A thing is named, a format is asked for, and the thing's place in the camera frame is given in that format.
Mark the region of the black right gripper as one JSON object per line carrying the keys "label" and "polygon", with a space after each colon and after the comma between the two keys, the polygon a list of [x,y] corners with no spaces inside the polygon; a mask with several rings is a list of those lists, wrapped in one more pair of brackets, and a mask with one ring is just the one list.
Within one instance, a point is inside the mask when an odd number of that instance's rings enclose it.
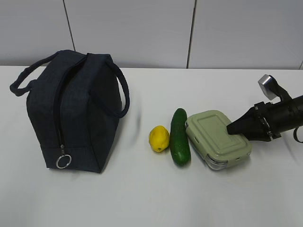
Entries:
{"label": "black right gripper", "polygon": [[258,103],[242,117],[227,126],[230,135],[243,134],[249,141],[264,141],[281,137],[281,133],[293,129],[294,140],[303,125],[303,97],[278,103]]}

